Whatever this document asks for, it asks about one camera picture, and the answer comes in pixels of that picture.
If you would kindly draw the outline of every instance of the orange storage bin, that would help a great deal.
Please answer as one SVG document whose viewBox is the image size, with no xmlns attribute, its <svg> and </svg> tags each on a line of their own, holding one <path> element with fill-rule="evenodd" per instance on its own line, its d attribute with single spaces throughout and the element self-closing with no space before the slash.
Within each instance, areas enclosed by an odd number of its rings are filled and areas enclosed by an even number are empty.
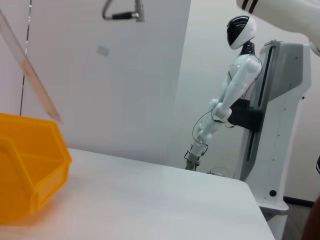
<svg viewBox="0 0 320 240">
<path fill-rule="evenodd" d="M 71 161 L 55 122 L 0 114 L 0 224 L 39 210 L 67 182 Z"/>
</svg>

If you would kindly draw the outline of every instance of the gray floor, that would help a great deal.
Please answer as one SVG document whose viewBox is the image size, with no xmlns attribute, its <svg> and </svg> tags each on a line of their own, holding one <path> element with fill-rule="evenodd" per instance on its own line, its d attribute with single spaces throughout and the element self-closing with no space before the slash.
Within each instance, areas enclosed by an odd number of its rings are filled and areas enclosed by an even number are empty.
<svg viewBox="0 0 320 240">
<path fill-rule="evenodd" d="M 300 240 L 311 208 L 288 204 L 289 215 L 282 240 Z"/>
</svg>

